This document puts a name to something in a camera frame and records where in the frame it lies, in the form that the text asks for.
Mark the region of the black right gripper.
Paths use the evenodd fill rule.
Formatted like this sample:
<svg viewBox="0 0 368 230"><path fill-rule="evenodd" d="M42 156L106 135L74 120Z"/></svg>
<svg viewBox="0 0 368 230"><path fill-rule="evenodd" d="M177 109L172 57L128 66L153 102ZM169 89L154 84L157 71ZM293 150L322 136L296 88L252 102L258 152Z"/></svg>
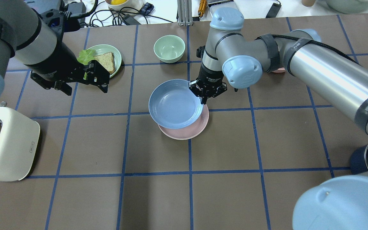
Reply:
<svg viewBox="0 0 368 230"><path fill-rule="evenodd" d="M215 71L201 64L196 80L188 83L189 90L200 98L200 103L205 105L207 99L215 98L227 91L227 85L223 82L222 71Z"/></svg>

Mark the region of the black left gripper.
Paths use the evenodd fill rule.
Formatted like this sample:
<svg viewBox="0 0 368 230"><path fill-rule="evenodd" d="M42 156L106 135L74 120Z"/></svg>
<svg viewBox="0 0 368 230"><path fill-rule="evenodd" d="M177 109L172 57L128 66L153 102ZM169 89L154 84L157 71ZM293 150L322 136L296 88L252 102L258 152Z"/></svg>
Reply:
<svg viewBox="0 0 368 230"><path fill-rule="evenodd" d="M69 64L55 62L41 62L30 65L31 79L45 90L62 91L72 95L73 88L69 83L81 83L98 87L103 93L108 92L110 75L97 61L92 60L87 65L71 60Z"/></svg>

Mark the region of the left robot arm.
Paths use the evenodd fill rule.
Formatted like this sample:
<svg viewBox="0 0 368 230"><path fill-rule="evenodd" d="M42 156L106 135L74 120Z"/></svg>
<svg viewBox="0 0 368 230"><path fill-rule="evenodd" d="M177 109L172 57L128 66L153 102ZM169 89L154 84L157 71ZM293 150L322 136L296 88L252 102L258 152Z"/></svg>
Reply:
<svg viewBox="0 0 368 230"><path fill-rule="evenodd" d="M108 92L110 75L98 61L86 65L62 41L65 31L80 29L79 19L91 15L93 9L79 15L50 9L42 14L24 0L0 0L0 96L10 58L16 57L28 67L31 79L42 88L72 94L69 83L94 85Z"/></svg>

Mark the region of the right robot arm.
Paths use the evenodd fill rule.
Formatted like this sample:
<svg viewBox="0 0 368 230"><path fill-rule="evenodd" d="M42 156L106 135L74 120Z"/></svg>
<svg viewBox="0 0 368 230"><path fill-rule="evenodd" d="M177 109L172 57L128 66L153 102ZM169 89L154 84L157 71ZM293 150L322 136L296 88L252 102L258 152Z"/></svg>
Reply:
<svg viewBox="0 0 368 230"><path fill-rule="evenodd" d="M349 157L368 136L288 73L264 74L249 89L208 101L206 129L176 141L174 176L164 180L170 210L133 221L133 137L129 134L120 230L291 230L298 198L351 174Z"/></svg>

